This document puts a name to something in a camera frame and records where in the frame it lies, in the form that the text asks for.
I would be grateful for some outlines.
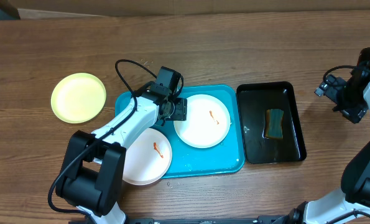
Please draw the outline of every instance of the plate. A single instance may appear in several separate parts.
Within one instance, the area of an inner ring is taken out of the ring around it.
[[[154,149],[154,143],[160,153]],[[171,160],[168,139],[161,132],[148,128],[127,150],[123,180],[134,185],[151,184],[166,173]]]
[[[99,78],[88,73],[76,73],[58,83],[50,104],[59,119],[75,124],[98,115],[105,101],[106,89]]]
[[[225,105],[210,95],[187,98],[186,121],[174,121],[179,138],[189,146],[208,148],[220,143],[228,134],[230,115]]]

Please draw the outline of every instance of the cardboard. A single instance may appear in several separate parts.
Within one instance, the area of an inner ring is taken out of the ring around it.
[[[9,0],[16,8],[101,16],[370,9],[370,0]]]

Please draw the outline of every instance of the white plate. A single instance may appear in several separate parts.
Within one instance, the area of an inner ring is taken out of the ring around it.
[[[193,95],[187,98],[186,121],[174,121],[173,126],[179,138],[189,146],[207,148],[215,146],[226,137],[230,128],[230,115],[217,98]]]
[[[164,158],[154,150],[154,143]],[[159,131],[146,129],[126,153],[123,180],[134,185],[146,185],[159,180],[168,170],[172,149],[168,139]]]

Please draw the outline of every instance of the wood grain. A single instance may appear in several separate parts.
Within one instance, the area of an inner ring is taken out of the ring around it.
[[[49,209],[47,191],[70,136],[113,118],[114,102],[126,91],[114,71],[120,58],[147,62],[154,72],[173,68],[186,86],[289,81],[308,152],[304,162],[127,186],[119,201],[129,217],[256,217],[316,200],[340,186],[343,169],[370,140],[370,120],[351,124],[313,91],[326,70],[355,64],[369,46],[370,11],[0,21],[0,223],[80,218]],[[151,80],[132,65],[120,69],[134,88]],[[72,125],[52,113],[50,95],[76,72],[99,77],[108,98],[94,120]],[[337,74],[349,77],[346,70]]]

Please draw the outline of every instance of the black tray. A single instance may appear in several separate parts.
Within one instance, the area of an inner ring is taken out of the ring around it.
[[[246,159],[252,164],[302,161],[307,156],[294,89],[289,82],[240,85],[237,101]],[[284,111],[283,139],[264,138],[269,109]]]

